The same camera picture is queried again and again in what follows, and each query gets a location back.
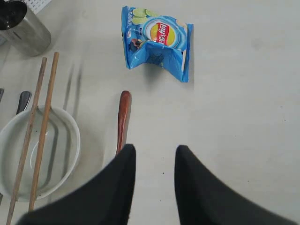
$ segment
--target red handle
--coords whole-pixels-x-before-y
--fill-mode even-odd
[[[126,135],[129,122],[129,112],[131,105],[130,92],[125,90],[120,97],[119,114],[118,114],[118,143],[116,155],[122,150],[126,142]]]

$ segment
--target potato chip bag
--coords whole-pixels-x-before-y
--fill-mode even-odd
[[[122,36],[126,66],[153,63],[188,82],[192,24],[145,8],[123,7]]]

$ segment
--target white bowl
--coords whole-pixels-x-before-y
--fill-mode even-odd
[[[44,106],[36,112],[18,201],[28,202],[38,148]],[[30,110],[15,116],[0,132],[0,193],[10,197],[15,182]],[[80,133],[73,117],[52,107],[47,125],[37,199],[58,189],[74,170],[80,153]]]

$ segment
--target metal container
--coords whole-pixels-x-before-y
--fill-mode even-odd
[[[49,30],[21,0],[10,0],[2,4],[0,35],[18,51],[29,56],[43,53],[51,42]]]

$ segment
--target white table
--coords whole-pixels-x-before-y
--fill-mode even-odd
[[[129,90],[127,142],[137,150],[129,224],[179,224],[173,184],[179,144],[240,194],[300,222],[300,1],[127,1],[195,24],[190,83],[152,65],[125,67],[123,4],[53,0],[38,15],[52,34],[48,52],[29,58],[0,46],[0,128],[14,116],[20,92],[34,92],[42,56],[49,59],[44,104],[59,51],[52,105],[67,105],[82,135],[75,172],[36,207],[78,188],[113,158],[120,93]],[[0,224],[9,201],[0,207]],[[27,207],[17,203],[14,221]]]

